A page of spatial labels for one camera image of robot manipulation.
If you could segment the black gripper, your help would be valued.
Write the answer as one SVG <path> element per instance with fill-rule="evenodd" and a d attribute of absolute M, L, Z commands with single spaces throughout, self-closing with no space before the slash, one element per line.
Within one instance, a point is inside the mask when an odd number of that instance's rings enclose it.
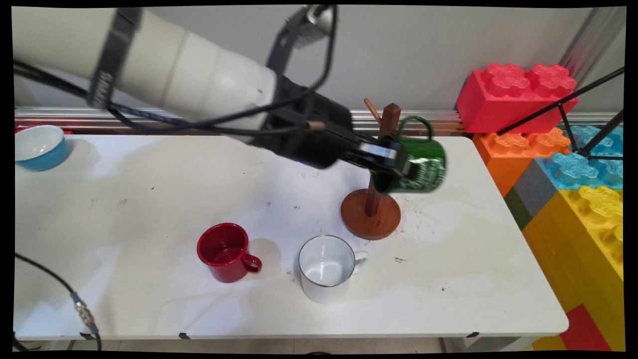
<path fill-rule="evenodd" d="M 382 181 L 414 180 L 417 176 L 417 165 L 407 160 L 396 136 L 356 136 L 349 109 L 319 93 L 269 112 L 262 130 L 288 127 L 296 129 L 253 137 L 251 145 L 318 170 L 344 160 L 372 177 L 382 177 Z"/>

